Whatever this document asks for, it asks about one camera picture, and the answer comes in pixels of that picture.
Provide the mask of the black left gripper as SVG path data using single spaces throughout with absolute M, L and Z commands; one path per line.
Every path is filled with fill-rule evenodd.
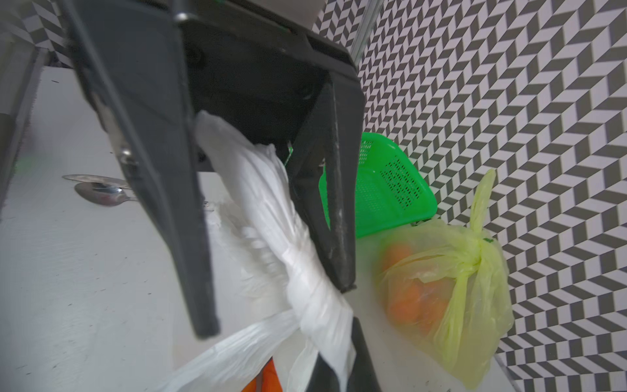
M 60 6 L 84 94 L 168 246 L 197 337 L 220 323 L 194 109 L 273 145 L 281 160 L 293 152 L 297 212 L 335 287 L 355 288 L 364 97 L 344 47 L 251 1 L 172 1 L 171 12 L 157 1 Z

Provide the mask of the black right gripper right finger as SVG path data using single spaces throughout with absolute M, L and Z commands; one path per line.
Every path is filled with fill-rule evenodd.
M 381 392 L 377 375 L 367 349 L 367 343 L 358 318 L 353 319 L 352 343 L 356 352 L 354 367 L 349 377 L 349 392 Z

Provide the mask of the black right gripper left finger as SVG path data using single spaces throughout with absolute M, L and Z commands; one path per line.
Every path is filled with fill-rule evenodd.
M 339 392 L 340 385 L 334 371 L 319 354 L 306 392 Z

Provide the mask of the orange fruit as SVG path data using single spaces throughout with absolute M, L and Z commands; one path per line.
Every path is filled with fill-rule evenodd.
M 269 360 L 260 373 L 243 388 L 242 392 L 282 392 L 273 359 Z

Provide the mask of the white printed plastic bag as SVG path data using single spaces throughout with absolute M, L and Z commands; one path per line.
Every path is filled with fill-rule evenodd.
M 164 391 L 238 391 L 294 333 L 333 370 L 347 390 L 356 350 L 354 312 L 328 278 L 310 232 L 292 202 L 287 172 L 272 145 L 255 145 L 224 119 L 197 115 L 195 136 L 225 184 L 223 217 L 241 240 L 237 249 L 250 294 L 282 311 L 225 338 L 175 372 Z

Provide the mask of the yellow-green plastic bag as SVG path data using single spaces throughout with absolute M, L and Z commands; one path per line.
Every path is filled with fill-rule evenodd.
M 383 233 L 373 267 L 390 323 L 470 390 L 514 324 L 506 258 L 484 227 L 495 180 L 493 169 L 481 179 L 467 225 L 437 218 Z

